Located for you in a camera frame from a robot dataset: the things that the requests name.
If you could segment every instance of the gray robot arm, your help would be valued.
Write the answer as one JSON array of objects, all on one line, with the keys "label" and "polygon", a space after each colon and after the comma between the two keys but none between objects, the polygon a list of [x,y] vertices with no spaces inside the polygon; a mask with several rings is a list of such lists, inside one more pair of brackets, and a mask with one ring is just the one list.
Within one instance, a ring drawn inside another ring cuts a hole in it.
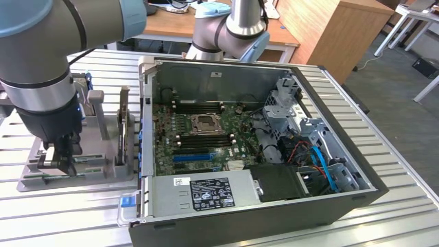
[{"label": "gray robot arm", "polygon": [[0,82],[29,132],[67,159],[81,132],[67,55],[144,26],[141,0],[0,0]]},{"label": "gray robot arm", "polygon": [[268,44],[267,17],[262,0],[201,3],[196,11],[192,45],[185,58],[223,59],[223,51],[243,62],[255,62]]}]

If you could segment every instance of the gray carpet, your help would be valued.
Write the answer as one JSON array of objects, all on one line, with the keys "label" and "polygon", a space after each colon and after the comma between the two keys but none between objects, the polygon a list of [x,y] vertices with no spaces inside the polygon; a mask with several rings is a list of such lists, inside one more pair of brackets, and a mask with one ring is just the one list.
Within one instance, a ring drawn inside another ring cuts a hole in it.
[{"label": "gray carpet", "polygon": [[[383,41],[379,36],[359,62],[374,58]],[[370,108],[368,117],[408,163],[439,193],[439,87],[422,104],[412,98],[431,82],[412,67],[418,58],[403,49],[384,50],[383,57],[352,72],[346,82]]]}]

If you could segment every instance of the slotted metal surface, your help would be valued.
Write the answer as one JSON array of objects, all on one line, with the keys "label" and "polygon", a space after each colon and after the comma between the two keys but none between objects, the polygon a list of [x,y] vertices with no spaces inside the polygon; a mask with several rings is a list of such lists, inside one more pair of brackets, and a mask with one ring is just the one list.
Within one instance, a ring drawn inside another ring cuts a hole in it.
[{"label": "slotted metal surface", "polygon": [[[129,109],[139,117],[137,59],[133,52],[97,50],[72,66],[88,70],[95,89],[105,91],[104,111],[115,114],[120,86],[128,85]],[[358,145],[390,192],[351,211],[332,225],[250,240],[228,246],[432,246],[439,244],[438,199],[375,126],[327,75],[299,66]],[[304,98],[311,114],[318,116]],[[127,228],[116,225],[120,194],[136,182],[19,193],[16,181],[33,137],[16,114],[0,126],[0,246],[125,246]]]}]

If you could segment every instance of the power supply label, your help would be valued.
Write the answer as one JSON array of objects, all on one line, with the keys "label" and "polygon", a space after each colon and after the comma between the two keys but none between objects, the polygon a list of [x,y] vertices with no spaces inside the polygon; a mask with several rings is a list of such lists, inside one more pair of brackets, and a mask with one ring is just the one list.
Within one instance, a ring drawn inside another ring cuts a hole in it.
[{"label": "power supply label", "polygon": [[228,178],[191,181],[191,193],[196,211],[235,206]]}]

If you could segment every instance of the blue latch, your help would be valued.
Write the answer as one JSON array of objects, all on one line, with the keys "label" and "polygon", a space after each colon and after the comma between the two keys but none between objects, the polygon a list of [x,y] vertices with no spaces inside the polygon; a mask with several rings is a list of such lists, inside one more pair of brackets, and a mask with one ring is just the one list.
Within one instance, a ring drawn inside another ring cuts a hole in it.
[{"label": "blue latch", "polygon": [[121,207],[135,207],[136,206],[136,197],[123,197],[123,201],[120,202]]}]

